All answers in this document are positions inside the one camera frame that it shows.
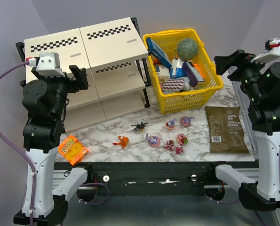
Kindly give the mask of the orange dragon toy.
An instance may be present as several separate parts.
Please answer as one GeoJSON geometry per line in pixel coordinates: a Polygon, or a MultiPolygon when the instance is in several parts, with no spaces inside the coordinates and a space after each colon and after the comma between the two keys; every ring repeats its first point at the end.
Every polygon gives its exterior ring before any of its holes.
{"type": "Polygon", "coordinates": [[[124,149],[129,144],[129,138],[126,136],[118,136],[119,142],[113,143],[113,145],[119,145],[124,149]]]}

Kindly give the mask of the black yellow bat toy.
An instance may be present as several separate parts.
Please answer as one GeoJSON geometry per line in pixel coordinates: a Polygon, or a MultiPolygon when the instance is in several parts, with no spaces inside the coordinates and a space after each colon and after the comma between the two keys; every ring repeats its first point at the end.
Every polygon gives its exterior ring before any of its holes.
{"type": "Polygon", "coordinates": [[[148,124],[148,122],[141,122],[140,124],[137,124],[137,125],[132,125],[134,128],[133,128],[133,131],[143,131],[145,129],[145,126],[148,124]]]}

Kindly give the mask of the purple bunny donut toy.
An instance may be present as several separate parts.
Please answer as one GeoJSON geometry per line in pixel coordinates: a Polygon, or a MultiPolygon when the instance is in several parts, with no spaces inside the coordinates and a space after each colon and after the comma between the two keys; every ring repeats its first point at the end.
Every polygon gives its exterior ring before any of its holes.
{"type": "Polygon", "coordinates": [[[149,146],[151,147],[158,147],[160,145],[160,139],[158,136],[149,136],[149,134],[146,134],[145,140],[148,142],[149,146]]]}

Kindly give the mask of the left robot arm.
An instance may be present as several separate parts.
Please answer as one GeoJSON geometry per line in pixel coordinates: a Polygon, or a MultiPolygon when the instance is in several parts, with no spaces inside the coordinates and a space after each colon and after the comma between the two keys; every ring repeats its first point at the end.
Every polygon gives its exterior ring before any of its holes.
{"type": "Polygon", "coordinates": [[[56,226],[67,214],[70,199],[78,188],[92,178],[91,166],[73,167],[70,175],[53,188],[54,163],[60,136],[64,131],[63,113],[69,93],[88,89],[87,72],[76,65],[69,66],[74,79],[66,73],[57,75],[52,69],[45,76],[38,67],[31,72],[35,80],[23,88],[23,106],[28,121],[23,129],[25,155],[28,158],[28,176],[25,201],[14,215],[16,225],[56,226]]]}

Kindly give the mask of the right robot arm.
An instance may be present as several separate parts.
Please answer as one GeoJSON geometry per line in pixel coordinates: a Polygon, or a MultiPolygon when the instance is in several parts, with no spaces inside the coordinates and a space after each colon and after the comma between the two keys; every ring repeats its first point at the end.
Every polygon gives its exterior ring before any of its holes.
{"type": "Polygon", "coordinates": [[[232,187],[248,210],[280,208],[280,62],[270,54],[259,56],[236,50],[214,58],[216,73],[236,70],[229,80],[239,81],[250,104],[248,116],[258,148],[259,178],[253,180],[228,164],[217,165],[215,175],[232,187]]]}

